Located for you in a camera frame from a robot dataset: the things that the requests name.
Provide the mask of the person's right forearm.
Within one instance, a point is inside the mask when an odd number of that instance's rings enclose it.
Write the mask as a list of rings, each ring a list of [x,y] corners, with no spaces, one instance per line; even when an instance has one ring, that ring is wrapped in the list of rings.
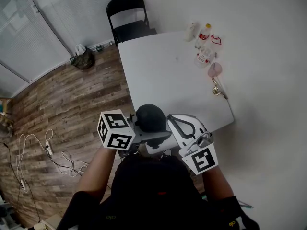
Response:
[[[234,196],[234,192],[219,166],[203,172],[202,178],[209,201],[219,201]]]

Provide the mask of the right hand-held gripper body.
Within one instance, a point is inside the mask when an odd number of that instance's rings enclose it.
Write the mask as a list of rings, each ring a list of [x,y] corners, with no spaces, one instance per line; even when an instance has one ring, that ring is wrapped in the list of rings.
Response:
[[[208,131],[179,150],[183,162],[199,175],[218,165],[212,134]]]

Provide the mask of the camouflage bag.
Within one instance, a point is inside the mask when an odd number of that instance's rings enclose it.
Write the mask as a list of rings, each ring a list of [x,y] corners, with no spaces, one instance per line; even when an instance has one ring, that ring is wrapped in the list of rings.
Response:
[[[85,47],[85,52],[81,55],[76,55],[71,61],[71,64],[80,70],[92,67],[95,64],[95,57],[92,50]]]

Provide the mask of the person's dark shirt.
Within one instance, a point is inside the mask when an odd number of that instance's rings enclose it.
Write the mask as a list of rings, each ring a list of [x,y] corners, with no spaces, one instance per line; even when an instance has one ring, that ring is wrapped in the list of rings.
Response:
[[[74,194],[57,230],[260,230],[236,197],[204,200],[173,156],[133,155],[118,166],[110,196],[99,203]]]

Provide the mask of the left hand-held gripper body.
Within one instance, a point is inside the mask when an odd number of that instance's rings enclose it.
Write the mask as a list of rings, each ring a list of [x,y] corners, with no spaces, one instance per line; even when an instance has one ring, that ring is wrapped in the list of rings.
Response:
[[[140,141],[135,131],[133,118],[126,117],[120,109],[102,111],[97,125],[97,132],[104,148],[116,150],[121,158],[140,153]]]

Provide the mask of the glass partition with blinds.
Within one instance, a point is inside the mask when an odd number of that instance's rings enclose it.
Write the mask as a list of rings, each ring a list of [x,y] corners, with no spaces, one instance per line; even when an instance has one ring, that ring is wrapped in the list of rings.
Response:
[[[75,55],[113,39],[111,0],[0,0],[0,95],[13,97]]]

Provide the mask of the pink cup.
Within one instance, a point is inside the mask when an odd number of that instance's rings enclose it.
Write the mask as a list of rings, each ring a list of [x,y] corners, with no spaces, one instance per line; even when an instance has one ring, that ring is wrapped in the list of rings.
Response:
[[[218,62],[214,62],[208,69],[208,76],[211,78],[219,76],[223,71],[222,66]]]

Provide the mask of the black folding chair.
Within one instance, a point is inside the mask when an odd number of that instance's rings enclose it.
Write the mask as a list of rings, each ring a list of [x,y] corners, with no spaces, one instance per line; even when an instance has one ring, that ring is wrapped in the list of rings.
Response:
[[[144,20],[138,20],[114,28],[111,17],[131,9],[143,9]],[[157,34],[157,31],[149,26],[147,11],[143,0],[112,0],[106,7],[106,14],[116,45],[132,39]]]

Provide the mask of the person's left forearm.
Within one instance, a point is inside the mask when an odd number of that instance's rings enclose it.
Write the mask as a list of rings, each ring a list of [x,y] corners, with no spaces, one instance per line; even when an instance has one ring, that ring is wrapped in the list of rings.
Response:
[[[100,203],[106,192],[116,152],[115,149],[99,148],[82,174],[76,192],[87,192]]]

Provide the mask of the metal clamp tool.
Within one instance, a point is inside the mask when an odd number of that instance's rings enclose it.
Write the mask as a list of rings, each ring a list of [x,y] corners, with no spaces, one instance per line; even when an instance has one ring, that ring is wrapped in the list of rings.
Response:
[[[212,89],[212,92],[215,96],[219,96],[222,95],[226,100],[228,100],[227,95],[225,94],[225,92],[223,91],[223,89],[221,88],[221,86],[218,84],[218,82],[216,81],[215,78],[212,78],[212,81],[214,83],[214,87]]]

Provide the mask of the green pen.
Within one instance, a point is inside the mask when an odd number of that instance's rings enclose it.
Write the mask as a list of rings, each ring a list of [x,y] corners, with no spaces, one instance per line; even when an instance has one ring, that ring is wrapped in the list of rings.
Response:
[[[252,205],[249,205],[249,204],[247,204],[245,202],[242,202],[240,200],[238,200],[238,202],[239,202],[240,206],[243,207],[243,208],[248,208],[248,209],[253,209],[254,208]]]

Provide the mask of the clear bottle with red label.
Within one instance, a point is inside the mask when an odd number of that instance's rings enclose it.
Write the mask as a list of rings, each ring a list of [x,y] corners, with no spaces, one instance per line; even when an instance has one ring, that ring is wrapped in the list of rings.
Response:
[[[207,23],[205,25],[205,27],[203,27],[200,32],[199,35],[197,37],[197,40],[195,42],[195,48],[196,49],[200,49],[207,41],[207,39],[210,36],[210,30],[211,30],[211,25],[209,23]]]

